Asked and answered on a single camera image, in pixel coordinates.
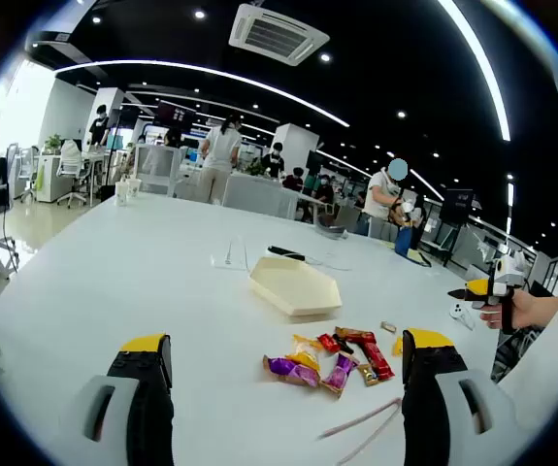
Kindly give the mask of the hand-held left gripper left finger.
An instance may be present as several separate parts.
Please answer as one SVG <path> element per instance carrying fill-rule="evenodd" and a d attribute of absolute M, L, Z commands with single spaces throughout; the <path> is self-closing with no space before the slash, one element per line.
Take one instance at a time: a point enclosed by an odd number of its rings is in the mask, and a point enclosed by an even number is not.
<path fill-rule="evenodd" d="M 124 344 L 77 393 L 57 433 L 59 465 L 172 465 L 170 336 Z"/>

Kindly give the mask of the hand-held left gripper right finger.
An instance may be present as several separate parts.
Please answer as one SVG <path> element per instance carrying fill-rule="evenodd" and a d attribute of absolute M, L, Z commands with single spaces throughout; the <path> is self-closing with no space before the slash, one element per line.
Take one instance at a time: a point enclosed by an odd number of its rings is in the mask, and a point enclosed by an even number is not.
<path fill-rule="evenodd" d="M 510 398 L 454 344 L 433 331 L 403 331 L 402 414 L 407 465 L 512 465 L 529 434 Z"/>

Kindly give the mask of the person's right hand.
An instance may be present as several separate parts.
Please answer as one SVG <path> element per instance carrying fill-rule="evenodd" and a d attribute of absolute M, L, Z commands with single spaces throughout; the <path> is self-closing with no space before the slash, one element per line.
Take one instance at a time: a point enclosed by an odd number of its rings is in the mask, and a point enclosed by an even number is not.
<path fill-rule="evenodd" d="M 538 301 L 530 293 L 516 289 L 498 304 L 484 305 L 479 311 L 479 318 L 489 328 L 502 330 L 505 334 L 532 325 L 543 326 Z"/>

